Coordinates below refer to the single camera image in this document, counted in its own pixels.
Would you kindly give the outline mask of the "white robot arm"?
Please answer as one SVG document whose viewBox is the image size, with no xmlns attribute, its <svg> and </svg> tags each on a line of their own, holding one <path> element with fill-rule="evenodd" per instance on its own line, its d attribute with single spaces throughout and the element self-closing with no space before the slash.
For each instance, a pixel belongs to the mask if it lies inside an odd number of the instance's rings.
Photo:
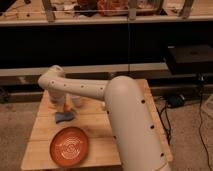
<svg viewBox="0 0 213 171">
<path fill-rule="evenodd" d="M 54 65 L 39 77 L 38 84 L 54 104 L 63 104 L 66 93 L 105 102 L 123 171 L 171 171 L 148 102 L 134 79 L 69 79 Z"/>
</svg>

